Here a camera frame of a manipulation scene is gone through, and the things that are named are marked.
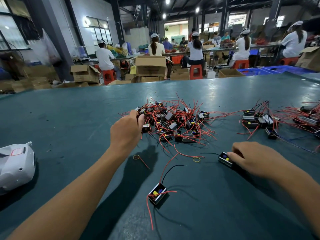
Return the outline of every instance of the white t-shirt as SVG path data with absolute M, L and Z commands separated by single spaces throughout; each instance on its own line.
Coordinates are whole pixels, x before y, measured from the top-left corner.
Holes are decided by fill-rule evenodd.
M 190 60 L 202 60 L 203 59 L 202 48 L 195 49 L 193 47 L 193 40 L 188 43 L 187 47 L 190 49 Z
M 233 60 L 248 60 L 250 56 L 251 38 L 249 37 L 249 49 L 246 50 L 245 38 L 242 37 L 236 41 L 239 51 L 235 52 L 232 56 Z
M 99 67 L 102 71 L 108 71 L 113 69 L 113 64 L 110 61 L 111 59 L 114 59 L 112 52 L 105 48 L 100 48 L 96 51 L 96 56 L 99 62 Z
M 281 42 L 285 46 L 283 50 L 283 56 L 286 58 L 297 57 L 304 49 L 307 40 L 307 32 L 303 31 L 303 38 L 299 43 L 298 34 L 296 31 L 288 34 Z
M 158 42 L 155 43 L 157 45 L 157 49 L 155 51 L 155 55 L 152 53 L 152 49 L 151 49 L 151 44 L 149 44 L 148 46 L 148 50 L 149 50 L 149 55 L 150 56 L 162 56 L 162 54 L 165 54 L 165 47 L 163 46 L 163 44 L 160 44 Z

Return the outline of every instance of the blue plastic crate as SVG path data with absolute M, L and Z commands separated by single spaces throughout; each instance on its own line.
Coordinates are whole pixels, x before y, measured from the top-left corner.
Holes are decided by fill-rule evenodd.
M 283 72 L 291 72 L 294 74 L 315 73 L 315 71 L 312 71 L 306 68 L 290 66 L 290 65 L 265 66 L 265 67 L 262 67 L 261 69 L 269 72 L 273 71 L 278 73 L 283 73 Z
M 247 69 L 237 69 L 239 72 L 241 72 L 243 75 L 246 76 L 257 76 L 257 75 L 270 75 L 272 74 L 269 71 L 262 70 L 259 68 L 247 68 Z

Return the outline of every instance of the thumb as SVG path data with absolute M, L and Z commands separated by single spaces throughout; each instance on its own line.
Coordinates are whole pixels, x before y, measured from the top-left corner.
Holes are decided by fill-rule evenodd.
M 239 166 L 243 165 L 243 163 L 245 162 L 245 159 L 243 157 L 240 157 L 238 154 L 234 152 L 227 152 L 226 154 L 228 155 L 231 161 L 235 162 Z
M 144 114 L 141 114 L 138 118 L 138 126 L 140 130 L 142 130 L 143 125 L 144 125 Z

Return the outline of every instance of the forearm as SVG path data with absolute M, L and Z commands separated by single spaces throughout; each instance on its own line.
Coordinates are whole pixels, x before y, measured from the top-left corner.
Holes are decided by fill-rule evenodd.
M 25 220 L 8 239 L 79 239 L 120 166 L 108 149 L 88 170 Z
M 320 237 L 320 185 L 296 166 L 276 181 L 295 200 Z

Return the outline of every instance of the black hair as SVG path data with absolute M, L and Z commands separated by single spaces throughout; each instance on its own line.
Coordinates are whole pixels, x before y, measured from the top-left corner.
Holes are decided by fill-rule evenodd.
M 242 34 L 243 39 L 244 39 L 244 48 L 247 51 L 250 48 L 250 39 L 248 34 Z
M 303 39 L 303 31 L 302 31 L 302 25 L 295 25 L 292 27 L 293 31 L 297 32 L 299 44 L 301 43 Z
M 191 36 L 191 39 L 192 39 L 193 48 L 195 48 L 196 50 L 201 50 L 202 49 L 202 43 L 199 40 L 199 36 L 193 35 L 193 36 Z
M 156 51 L 157 51 L 156 42 L 159 42 L 159 37 L 155 36 L 155 37 L 151 38 L 151 41 L 152 41 L 152 43 L 151 43 L 150 47 L 151 47 L 151 50 L 152 50 L 152 54 L 155 56 L 156 55 Z

